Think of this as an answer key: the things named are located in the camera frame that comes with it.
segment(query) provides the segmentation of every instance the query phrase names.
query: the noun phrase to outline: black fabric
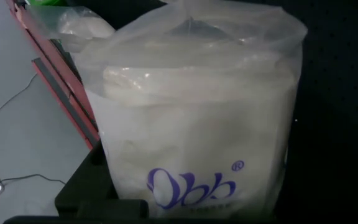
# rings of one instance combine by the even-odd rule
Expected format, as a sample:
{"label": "black fabric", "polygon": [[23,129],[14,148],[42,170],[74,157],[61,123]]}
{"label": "black fabric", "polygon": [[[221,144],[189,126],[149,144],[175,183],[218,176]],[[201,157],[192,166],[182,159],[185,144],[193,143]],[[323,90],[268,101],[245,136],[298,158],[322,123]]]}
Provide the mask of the black fabric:
{"label": "black fabric", "polygon": [[[162,4],[75,2],[116,29]],[[309,28],[277,217],[358,219],[358,1],[249,2],[282,6]]]}
{"label": "black fabric", "polygon": [[85,6],[91,9],[115,29],[120,29],[139,16],[165,3],[158,0],[68,0],[70,6]]}
{"label": "black fabric", "polygon": [[101,142],[95,145],[55,198],[60,217],[75,217],[81,203],[117,199]]}

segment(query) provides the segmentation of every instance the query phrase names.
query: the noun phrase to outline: black cable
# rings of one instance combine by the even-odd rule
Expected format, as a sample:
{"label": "black cable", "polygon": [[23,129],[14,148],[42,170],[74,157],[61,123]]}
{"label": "black cable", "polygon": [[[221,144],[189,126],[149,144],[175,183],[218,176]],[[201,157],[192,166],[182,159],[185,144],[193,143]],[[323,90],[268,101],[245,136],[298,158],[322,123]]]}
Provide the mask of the black cable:
{"label": "black cable", "polygon": [[21,94],[22,92],[24,92],[26,89],[28,89],[30,87],[30,84],[32,83],[32,80],[37,76],[37,74],[34,74],[33,77],[31,77],[30,81],[28,82],[28,84],[24,87],[24,89],[22,89],[21,91],[18,91],[15,95],[13,95],[12,97],[10,97],[2,106],[0,106],[0,110],[7,105],[10,101],[12,101],[15,97],[17,97],[19,94]]}
{"label": "black cable", "polygon": [[0,180],[0,183],[4,182],[4,181],[8,181],[8,180],[22,180],[22,179],[26,179],[26,178],[30,178],[30,177],[42,177],[44,178],[45,180],[48,180],[48,181],[54,181],[54,182],[60,182],[62,183],[63,185],[66,185],[66,183],[64,183],[62,180],[57,180],[57,179],[49,179],[48,177],[45,177],[41,174],[31,174],[31,175],[27,175],[27,176],[23,176],[23,177],[15,177],[15,178],[6,178],[6,179],[3,179],[3,180]]}

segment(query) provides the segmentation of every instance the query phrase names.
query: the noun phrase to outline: registered trademark symbol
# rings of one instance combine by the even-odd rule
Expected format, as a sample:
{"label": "registered trademark symbol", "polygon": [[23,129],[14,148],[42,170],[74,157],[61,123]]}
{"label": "registered trademark symbol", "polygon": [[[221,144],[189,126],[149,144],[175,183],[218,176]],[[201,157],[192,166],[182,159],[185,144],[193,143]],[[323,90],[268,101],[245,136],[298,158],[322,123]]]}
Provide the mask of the registered trademark symbol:
{"label": "registered trademark symbol", "polygon": [[237,161],[231,166],[231,170],[239,171],[244,167],[244,161]]}

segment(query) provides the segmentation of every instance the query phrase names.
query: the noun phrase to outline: black surface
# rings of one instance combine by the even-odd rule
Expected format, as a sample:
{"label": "black surface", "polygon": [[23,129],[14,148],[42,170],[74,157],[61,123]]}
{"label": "black surface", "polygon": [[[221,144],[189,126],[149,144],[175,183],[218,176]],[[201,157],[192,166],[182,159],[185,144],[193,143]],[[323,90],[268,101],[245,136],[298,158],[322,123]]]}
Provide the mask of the black surface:
{"label": "black surface", "polygon": [[[141,0],[76,2],[114,28],[159,7]],[[277,217],[358,220],[358,1],[249,2],[282,6],[309,28]]]}
{"label": "black surface", "polygon": [[68,112],[71,114],[71,116],[74,118],[77,125],[80,127],[84,135],[88,138],[90,143],[95,146],[97,143],[97,140],[93,137],[93,135],[90,133],[89,129],[86,127],[85,123],[82,121],[80,116],[75,111],[74,107],[71,105],[71,103],[68,101],[68,98],[66,94],[63,92],[63,90],[59,87],[58,83],[52,76],[52,74],[49,72],[49,70],[46,68],[44,63],[41,61],[40,58],[34,59],[33,62],[38,66],[42,74],[45,76],[45,78],[48,80],[49,85],[52,87],[52,89],[55,91],[57,96],[59,97],[60,101],[63,103],[64,107],[68,110]]}
{"label": "black surface", "polygon": [[55,198],[60,217],[75,217],[83,202],[117,199],[103,148],[98,141]]}
{"label": "black surface", "polygon": [[144,200],[94,200],[80,204],[77,218],[89,220],[138,220],[149,217],[149,206]]}

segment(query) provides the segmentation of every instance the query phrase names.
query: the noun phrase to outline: clear plastic bag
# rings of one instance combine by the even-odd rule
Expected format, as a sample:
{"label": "clear plastic bag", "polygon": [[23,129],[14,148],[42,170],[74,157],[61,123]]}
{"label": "clear plastic bag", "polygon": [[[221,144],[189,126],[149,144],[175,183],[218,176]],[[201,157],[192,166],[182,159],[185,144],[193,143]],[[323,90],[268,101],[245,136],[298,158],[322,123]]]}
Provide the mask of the clear plastic bag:
{"label": "clear plastic bag", "polygon": [[271,217],[305,35],[280,7],[198,0],[89,43],[76,65],[118,196],[152,217]]}
{"label": "clear plastic bag", "polygon": [[90,9],[82,6],[27,5],[38,30],[48,39],[59,39],[70,53],[81,52],[95,39],[105,39],[115,30]]}

